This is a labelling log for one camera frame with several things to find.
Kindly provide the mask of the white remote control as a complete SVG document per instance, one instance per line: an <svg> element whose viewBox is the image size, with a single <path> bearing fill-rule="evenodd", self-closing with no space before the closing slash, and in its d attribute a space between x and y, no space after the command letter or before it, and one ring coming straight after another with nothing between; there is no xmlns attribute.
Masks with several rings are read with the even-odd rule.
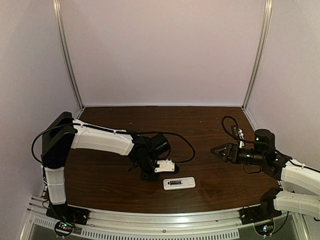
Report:
<svg viewBox="0 0 320 240"><path fill-rule="evenodd" d="M196 187L194 177L168 178L162 181L165 191L187 190Z"/></svg>

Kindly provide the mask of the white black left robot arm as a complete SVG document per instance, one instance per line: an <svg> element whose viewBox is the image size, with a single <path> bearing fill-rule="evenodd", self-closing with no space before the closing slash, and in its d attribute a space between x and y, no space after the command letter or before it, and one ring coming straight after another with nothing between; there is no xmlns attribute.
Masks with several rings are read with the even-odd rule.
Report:
<svg viewBox="0 0 320 240"><path fill-rule="evenodd" d="M71 149L90 149L127 156L141 169L141 179L155 181L162 172L178 171L176 164L160 156L170 151L167 138L129 133L74 119L61 113L42 135L41 161L47 182L51 211L61 222L72 218L65 191L64 169Z"/></svg>

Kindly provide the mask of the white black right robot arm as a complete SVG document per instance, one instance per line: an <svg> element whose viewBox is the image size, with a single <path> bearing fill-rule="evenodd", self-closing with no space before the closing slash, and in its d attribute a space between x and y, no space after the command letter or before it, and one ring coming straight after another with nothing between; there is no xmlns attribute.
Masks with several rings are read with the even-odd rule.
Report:
<svg viewBox="0 0 320 240"><path fill-rule="evenodd" d="M312 194L296 193L294 190L272 188L260 198L256 210L259 220L266 221L272 215L287 211L320 218L320 172L298 162L275 148L275 134L268 129L254 132L253 148L244 148L245 142L235 135L237 143L225 143L210 149L210 152L224 162L236 165L258 166L269 177L284 183L296 185Z"/></svg>

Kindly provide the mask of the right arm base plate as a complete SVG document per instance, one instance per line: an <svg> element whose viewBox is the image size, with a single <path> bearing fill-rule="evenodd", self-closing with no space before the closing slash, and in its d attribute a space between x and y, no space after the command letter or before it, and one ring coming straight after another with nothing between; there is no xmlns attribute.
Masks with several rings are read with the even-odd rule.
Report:
<svg viewBox="0 0 320 240"><path fill-rule="evenodd" d="M238 213L242 225L272 220L274 217L279 217L282 215L281 211L269 211L260 204L255 206L246 205L242 207L240 210L238 210Z"/></svg>

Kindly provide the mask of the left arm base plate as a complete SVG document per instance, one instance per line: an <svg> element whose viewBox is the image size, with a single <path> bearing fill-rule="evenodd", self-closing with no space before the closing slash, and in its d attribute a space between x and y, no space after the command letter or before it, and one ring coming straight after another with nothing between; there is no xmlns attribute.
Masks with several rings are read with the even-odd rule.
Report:
<svg viewBox="0 0 320 240"><path fill-rule="evenodd" d="M86 225L90 211L85 208L69 206L67 204L51 205L46 216L70 224Z"/></svg>

